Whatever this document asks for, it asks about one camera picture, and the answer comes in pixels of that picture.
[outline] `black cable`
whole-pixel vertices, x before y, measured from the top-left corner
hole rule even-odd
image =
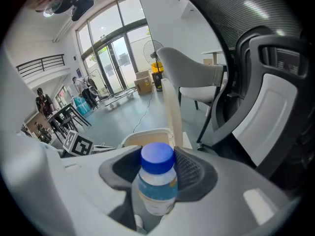
[[[151,101],[152,97],[153,97],[153,86],[152,86],[151,98],[150,98],[150,100],[149,100],[149,105],[147,106],[146,111],[145,111],[144,115],[141,117],[139,123],[138,123],[138,124],[135,126],[135,128],[133,129],[133,132],[132,132],[132,133],[134,133],[134,131],[136,130],[137,126],[140,125],[142,118],[147,114],[147,110],[148,110],[148,108],[149,108],[149,106],[150,106],[150,101]]]

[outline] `water bottle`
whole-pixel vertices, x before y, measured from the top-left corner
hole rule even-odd
[[[177,194],[174,161],[174,151],[168,144],[150,143],[141,150],[138,190],[147,211],[153,215],[163,216],[174,205]]]

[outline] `white chair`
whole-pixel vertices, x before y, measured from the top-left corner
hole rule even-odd
[[[220,92],[223,66],[198,63],[170,47],[158,49],[157,55],[163,64],[166,77],[173,85],[179,87],[180,103],[184,95],[195,101],[197,110],[198,101],[208,105],[207,117],[197,139],[197,143],[201,143],[201,138],[211,119],[212,103]]]

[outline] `blue bottle cap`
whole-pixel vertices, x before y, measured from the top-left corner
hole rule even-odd
[[[174,151],[168,144],[150,143],[141,150],[141,166],[147,173],[164,174],[173,167],[174,161]]]

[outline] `man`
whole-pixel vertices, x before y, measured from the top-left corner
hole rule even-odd
[[[50,97],[48,95],[46,95],[46,94],[44,95],[43,94],[43,90],[41,88],[37,89],[37,94],[38,94],[38,97],[36,98],[37,109],[47,119],[48,116],[53,114],[53,110],[54,110],[53,102],[51,101],[51,99],[50,99]],[[60,116],[56,116],[54,118],[59,123],[63,122],[63,120],[61,119]],[[50,125],[54,129],[57,130],[57,127],[55,126],[55,124],[53,122],[51,122]],[[69,129],[69,125],[68,124],[65,124],[64,126],[65,126],[65,128]]]
[[[79,97],[83,96],[83,98],[85,99],[85,101],[87,102],[91,109],[95,110],[96,108],[99,108],[99,105],[92,96],[88,86],[83,83],[83,79],[73,77],[72,80],[79,91]]]

